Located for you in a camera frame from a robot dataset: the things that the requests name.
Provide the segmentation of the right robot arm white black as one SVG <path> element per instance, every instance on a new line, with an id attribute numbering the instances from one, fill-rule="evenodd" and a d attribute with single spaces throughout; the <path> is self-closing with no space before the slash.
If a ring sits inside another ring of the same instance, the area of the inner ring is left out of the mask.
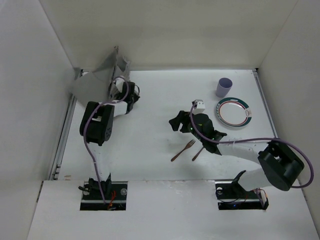
<path id="1" fill-rule="evenodd" d="M 169 120 L 169 124 L 174 132 L 192 134 L 211 154 L 237 157 L 258 164 L 258 169 L 241 170 L 233 180 L 247 191 L 268 186 L 288 191 L 305 167 L 302 160 L 276 138 L 242 142 L 216 130 L 204 113 L 190 114 L 181 110 Z"/>

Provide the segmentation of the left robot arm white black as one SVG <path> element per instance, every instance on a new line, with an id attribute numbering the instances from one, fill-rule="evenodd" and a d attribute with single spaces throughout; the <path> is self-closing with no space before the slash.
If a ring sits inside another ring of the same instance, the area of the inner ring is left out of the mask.
<path id="1" fill-rule="evenodd" d="M 114 119 L 128 114 L 140 98 L 140 88 L 134 82 L 117 77 L 114 84 L 117 93 L 112 100 L 87 103 L 79 128 L 84 146 L 92 160 L 93 171 L 88 183 L 80 189 L 87 192 L 91 198 L 104 203 L 116 194 L 111 190 L 110 167 L 99 148 L 111 138 Z"/>

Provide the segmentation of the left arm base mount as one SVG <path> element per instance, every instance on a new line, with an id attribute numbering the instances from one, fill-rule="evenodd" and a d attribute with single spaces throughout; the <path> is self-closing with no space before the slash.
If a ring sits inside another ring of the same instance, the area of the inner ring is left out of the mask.
<path id="1" fill-rule="evenodd" d="M 111 175 L 99 184 L 90 178 L 78 189 L 82 191 L 81 211 L 125 211 L 127 207 L 128 182 L 112 181 Z"/>

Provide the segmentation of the grey cloth placemat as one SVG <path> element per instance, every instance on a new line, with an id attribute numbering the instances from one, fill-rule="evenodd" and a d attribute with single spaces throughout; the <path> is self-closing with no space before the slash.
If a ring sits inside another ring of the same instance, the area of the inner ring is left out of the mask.
<path id="1" fill-rule="evenodd" d="M 123 77 L 130 80 L 131 62 L 119 54 L 119 47 L 115 46 L 105 60 L 93 71 L 78 77 L 70 86 L 71 93 L 84 107 L 88 102 L 108 102 L 110 85 L 113 79 Z"/>

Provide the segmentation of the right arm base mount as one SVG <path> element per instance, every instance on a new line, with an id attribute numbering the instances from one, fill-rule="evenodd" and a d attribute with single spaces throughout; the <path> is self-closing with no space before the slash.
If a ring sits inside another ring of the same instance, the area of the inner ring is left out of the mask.
<path id="1" fill-rule="evenodd" d="M 239 180 L 246 171 L 241 171 L 233 179 L 215 181 L 215 196 L 219 210 L 267 210 L 269 199 L 266 191 L 255 188 L 245 190 Z"/>

